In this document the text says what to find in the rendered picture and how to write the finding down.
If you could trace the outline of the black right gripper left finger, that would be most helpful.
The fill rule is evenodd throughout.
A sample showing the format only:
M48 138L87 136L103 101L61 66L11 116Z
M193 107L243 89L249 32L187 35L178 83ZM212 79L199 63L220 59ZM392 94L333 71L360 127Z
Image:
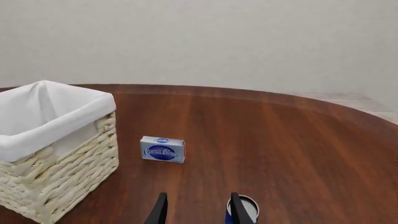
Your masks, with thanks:
M167 193L161 192L144 224L165 224L168 212Z

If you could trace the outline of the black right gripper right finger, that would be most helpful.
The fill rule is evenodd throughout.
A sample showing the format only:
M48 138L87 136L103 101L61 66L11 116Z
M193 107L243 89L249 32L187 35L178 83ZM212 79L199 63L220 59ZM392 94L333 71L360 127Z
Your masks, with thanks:
M238 193L231 193L231 216L233 224L253 224Z

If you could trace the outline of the cream wicker basket white liner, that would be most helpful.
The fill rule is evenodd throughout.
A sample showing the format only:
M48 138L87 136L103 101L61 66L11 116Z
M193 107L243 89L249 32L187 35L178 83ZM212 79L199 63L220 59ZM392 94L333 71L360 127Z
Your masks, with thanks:
M0 92L0 206L55 224L118 165L112 94L47 80Z

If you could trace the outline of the blue tin with silver lid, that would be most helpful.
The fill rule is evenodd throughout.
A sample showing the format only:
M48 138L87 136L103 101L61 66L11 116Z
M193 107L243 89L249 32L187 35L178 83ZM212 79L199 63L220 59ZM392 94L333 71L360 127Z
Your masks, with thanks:
M259 217L259 207L258 204L251 198L246 195L240 195L241 202L243 207L245 208L246 212L250 216L252 222L257 224L257 219ZM231 199L228 200L226 204L226 214L225 214L225 224L233 224L233 218L231 214Z

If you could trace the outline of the blue cream cheese box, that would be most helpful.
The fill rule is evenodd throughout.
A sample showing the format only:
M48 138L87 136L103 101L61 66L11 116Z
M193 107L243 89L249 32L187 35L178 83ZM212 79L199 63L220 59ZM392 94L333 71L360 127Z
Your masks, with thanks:
M141 156L145 160L185 162L185 141L183 139L143 136L140 140Z

